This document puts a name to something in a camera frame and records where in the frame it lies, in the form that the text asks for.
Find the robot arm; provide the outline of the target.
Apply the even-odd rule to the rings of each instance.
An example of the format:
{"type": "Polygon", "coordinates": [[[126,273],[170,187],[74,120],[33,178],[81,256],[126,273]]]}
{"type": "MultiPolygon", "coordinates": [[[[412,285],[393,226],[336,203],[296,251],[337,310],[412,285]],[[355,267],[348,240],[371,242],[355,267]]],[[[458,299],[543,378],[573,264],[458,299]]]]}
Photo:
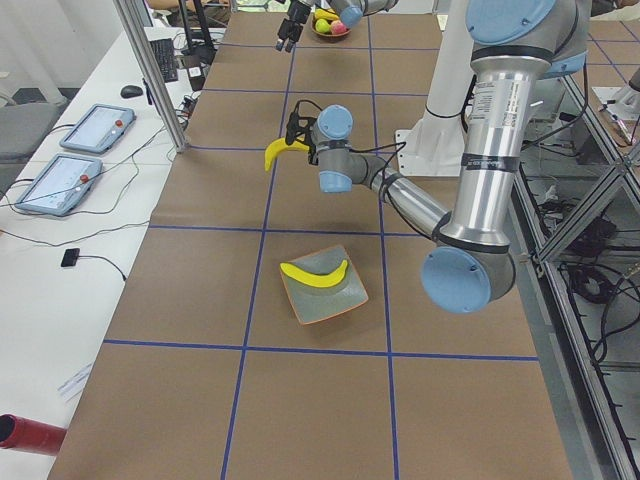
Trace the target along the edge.
{"type": "MultiPolygon", "coordinates": [[[[398,3],[397,0],[337,0],[329,1],[330,7],[338,14],[346,27],[355,26],[363,17],[381,11],[389,11],[398,3]]],[[[290,2],[287,17],[282,21],[277,36],[275,48],[278,51],[291,52],[299,41],[303,28],[315,6],[320,1],[293,0],[290,2]]]]}
{"type": "Polygon", "coordinates": [[[424,290],[458,314],[483,309],[515,281],[503,224],[520,165],[536,83],[583,67],[591,14],[587,1],[472,1],[465,26],[476,77],[457,197],[451,211],[372,154],[352,150],[353,118],[324,108],[305,137],[326,193],[362,184],[379,194],[435,249],[423,263],[424,290]]]}

